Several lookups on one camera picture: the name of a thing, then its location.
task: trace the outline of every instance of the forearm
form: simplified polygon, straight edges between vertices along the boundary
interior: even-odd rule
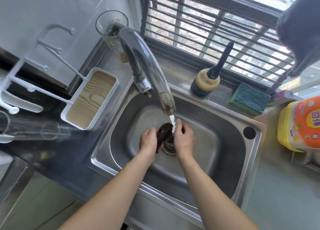
[[[144,155],[135,156],[59,230],[119,230],[149,166]]]
[[[258,230],[193,159],[180,159],[206,230]]]

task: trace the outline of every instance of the sink rim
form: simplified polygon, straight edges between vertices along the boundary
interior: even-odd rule
[[[241,207],[244,194],[248,186],[249,176],[251,173],[254,173],[252,172],[252,168],[254,165],[256,155],[258,153],[259,147],[262,145],[262,142],[264,141],[264,137],[266,134],[266,125],[260,122],[257,122],[253,119],[250,119],[244,115],[238,114],[232,110],[229,110],[207,99],[201,99],[193,95],[189,91],[176,87],[172,84],[168,84],[168,85],[172,93],[174,94],[174,96],[179,97],[183,100],[186,100],[190,103],[196,104],[197,106],[203,107],[204,109],[209,110],[210,112],[213,112],[214,114],[217,114],[218,116],[221,116],[228,121],[233,120],[238,125],[238,126],[235,125],[238,129],[239,129],[239,124],[240,124],[240,127],[243,127],[243,124],[246,124],[246,125],[249,124],[250,126],[255,128],[255,130],[257,131],[257,136],[255,137],[255,139],[248,140],[244,138],[246,143],[245,162],[242,168],[241,176],[240,176],[236,191],[233,197],[231,198],[234,201],[234,203],[236,203],[239,207]],[[138,91],[134,87],[133,78],[131,78],[130,82],[126,86],[126,89],[122,93],[118,103],[112,109],[112,113],[111,113],[112,119],[110,123],[105,124],[103,126],[101,133],[99,134],[96,142],[93,145],[93,152],[91,155],[91,164],[88,166],[102,173],[103,175],[105,175],[110,179],[112,179],[114,175],[116,175],[121,169],[121,167],[113,159],[113,156],[111,153],[111,148],[110,148],[111,135],[114,130],[114,127],[116,126],[127,104],[137,94],[138,94]],[[105,165],[104,163],[101,163],[100,161],[97,160],[98,152],[106,140],[107,140],[108,151],[110,151],[109,155],[111,156],[110,160],[108,159],[110,163],[108,165]],[[164,208],[170,210],[171,212],[179,216],[182,216],[186,220],[203,228],[203,224],[197,208],[190,206],[188,204],[185,204],[184,202],[181,202],[177,199],[174,199],[171,196],[168,196],[158,191],[157,189],[151,187],[150,185],[144,182],[142,182],[142,184],[140,185],[140,188],[138,189],[137,193],[140,195],[143,195],[149,200],[163,206]]]

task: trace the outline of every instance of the faucet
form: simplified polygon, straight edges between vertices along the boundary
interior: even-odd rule
[[[164,114],[173,115],[176,111],[173,96],[161,68],[146,42],[134,29],[128,27],[123,27],[120,30],[119,38],[134,74],[134,84],[137,90],[143,95],[150,95],[152,88],[154,88]]]

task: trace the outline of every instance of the person's left hand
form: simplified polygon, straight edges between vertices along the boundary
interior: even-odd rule
[[[152,127],[147,129],[140,136],[140,154],[144,155],[150,161],[150,165],[154,162],[155,151],[157,149],[157,129]]]

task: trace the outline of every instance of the stainless steel sink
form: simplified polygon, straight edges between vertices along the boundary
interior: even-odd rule
[[[176,104],[176,118],[187,121],[197,138],[195,160],[222,191],[241,206],[265,126],[197,98],[189,91],[169,86]],[[114,108],[111,123],[105,126],[95,145],[91,161],[97,166],[96,170],[112,178],[138,153],[141,133],[167,122],[170,119],[163,114],[159,99],[139,94],[131,80]],[[138,193],[203,227],[177,156],[160,150]]]

